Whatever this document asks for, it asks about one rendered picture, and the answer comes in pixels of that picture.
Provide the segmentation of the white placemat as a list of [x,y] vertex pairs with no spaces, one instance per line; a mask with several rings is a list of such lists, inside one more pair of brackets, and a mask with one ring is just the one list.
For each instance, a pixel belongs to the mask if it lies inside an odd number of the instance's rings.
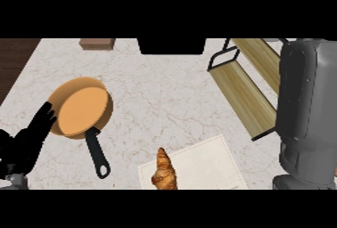
[[247,183],[224,136],[169,154],[179,190],[244,190]]

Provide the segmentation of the brown croissant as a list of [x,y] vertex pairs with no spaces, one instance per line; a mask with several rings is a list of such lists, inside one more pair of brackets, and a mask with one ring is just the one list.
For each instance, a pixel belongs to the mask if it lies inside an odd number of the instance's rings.
[[172,160],[166,153],[165,148],[159,149],[157,153],[157,170],[151,177],[151,183],[159,190],[176,190],[176,172],[172,164]]

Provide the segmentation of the dark brown wooden panel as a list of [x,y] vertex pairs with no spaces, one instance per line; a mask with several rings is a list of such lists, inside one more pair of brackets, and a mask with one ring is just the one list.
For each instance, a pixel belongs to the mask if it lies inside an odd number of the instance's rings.
[[40,38],[0,38],[0,104],[40,42]]

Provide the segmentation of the black appliance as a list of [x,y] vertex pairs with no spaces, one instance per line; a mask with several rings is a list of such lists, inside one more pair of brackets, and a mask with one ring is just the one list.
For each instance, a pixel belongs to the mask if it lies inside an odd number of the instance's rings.
[[142,54],[200,55],[204,52],[206,38],[139,38]]

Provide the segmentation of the small brown wooden block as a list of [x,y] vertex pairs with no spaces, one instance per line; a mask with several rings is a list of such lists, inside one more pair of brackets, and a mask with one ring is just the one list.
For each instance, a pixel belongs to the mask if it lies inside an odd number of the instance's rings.
[[114,38],[82,38],[79,44],[85,50],[113,50]]

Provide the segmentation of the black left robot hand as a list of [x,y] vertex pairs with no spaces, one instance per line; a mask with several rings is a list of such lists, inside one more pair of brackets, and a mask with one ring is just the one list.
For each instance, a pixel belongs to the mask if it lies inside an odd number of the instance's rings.
[[54,105],[46,102],[17,136],[0,129],[0,179],[33,170],[55,121]]

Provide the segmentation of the wooden tiered shelf black frame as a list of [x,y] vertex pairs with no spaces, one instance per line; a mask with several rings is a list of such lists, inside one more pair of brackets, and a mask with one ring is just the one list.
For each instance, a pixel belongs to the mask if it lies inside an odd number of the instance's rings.
[[247,57],[277,94],[281,84],[281,56],[262,38],[227,38],[224,49],[210,57],[207,71],[224,92],[252,141],[256,141],[275,131],[277,109],[237,61],[240,54]]

